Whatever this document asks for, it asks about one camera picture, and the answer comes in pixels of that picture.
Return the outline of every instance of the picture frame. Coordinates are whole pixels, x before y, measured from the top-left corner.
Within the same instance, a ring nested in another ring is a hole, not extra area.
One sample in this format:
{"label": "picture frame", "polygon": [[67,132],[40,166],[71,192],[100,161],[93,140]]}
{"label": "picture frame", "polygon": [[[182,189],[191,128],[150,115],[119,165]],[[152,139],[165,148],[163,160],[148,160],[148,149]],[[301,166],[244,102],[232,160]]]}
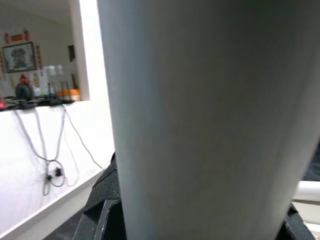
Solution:
{"label": "picture frame", "polygon": [[5,69],[8,74],[37,70],[35,49],[32,42],[2,48]]}

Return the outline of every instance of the framed picture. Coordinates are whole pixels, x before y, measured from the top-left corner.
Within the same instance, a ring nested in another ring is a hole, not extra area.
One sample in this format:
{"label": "framed picture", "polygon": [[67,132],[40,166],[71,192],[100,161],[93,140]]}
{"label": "framed picture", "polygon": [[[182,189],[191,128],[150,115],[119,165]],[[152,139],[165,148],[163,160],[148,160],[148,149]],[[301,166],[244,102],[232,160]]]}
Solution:
{"label": "framed picture", "polygon": [[3,58],[7,73],[25,72],[37,69],[32,42],[5,46]]}

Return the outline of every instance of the white pole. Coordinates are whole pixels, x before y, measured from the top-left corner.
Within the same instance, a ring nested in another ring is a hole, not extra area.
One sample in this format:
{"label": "white pole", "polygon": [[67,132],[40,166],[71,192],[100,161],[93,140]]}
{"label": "white pole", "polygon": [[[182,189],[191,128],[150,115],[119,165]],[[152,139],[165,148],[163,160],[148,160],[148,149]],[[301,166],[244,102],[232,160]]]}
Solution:
{"label": "white pole", "polygon": [[98,8],[128,239],[273,240],[320,133],[320,4]]}

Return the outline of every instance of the orange lid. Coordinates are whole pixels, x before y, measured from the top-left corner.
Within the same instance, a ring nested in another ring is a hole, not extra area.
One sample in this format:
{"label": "orange lid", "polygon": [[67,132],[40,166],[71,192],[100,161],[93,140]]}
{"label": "orange lid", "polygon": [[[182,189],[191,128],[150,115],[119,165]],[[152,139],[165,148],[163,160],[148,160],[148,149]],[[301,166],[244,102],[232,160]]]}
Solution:
{"label": "orange lid", "polygon": [[68,95],[69,94],[69,91],[70,91],[70,95],[78,95],[80,94],[80,90],[79,89],[60,89],[58,90],[58,95]]}

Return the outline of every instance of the white pillar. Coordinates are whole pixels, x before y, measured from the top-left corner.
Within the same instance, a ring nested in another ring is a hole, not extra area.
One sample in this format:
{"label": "white pillar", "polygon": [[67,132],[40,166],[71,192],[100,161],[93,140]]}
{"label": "white pillar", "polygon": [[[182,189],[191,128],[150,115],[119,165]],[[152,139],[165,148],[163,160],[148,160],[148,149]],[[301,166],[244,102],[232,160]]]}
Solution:
{"label": "white pillar", "polygon": [[108,104],[97,0],[69,0],[69,5],[81,98]]}
{"label": "white pillar", "polygon": [[320,5],[278,2],[98,0],[129,240],[277,235],[320,133]]}

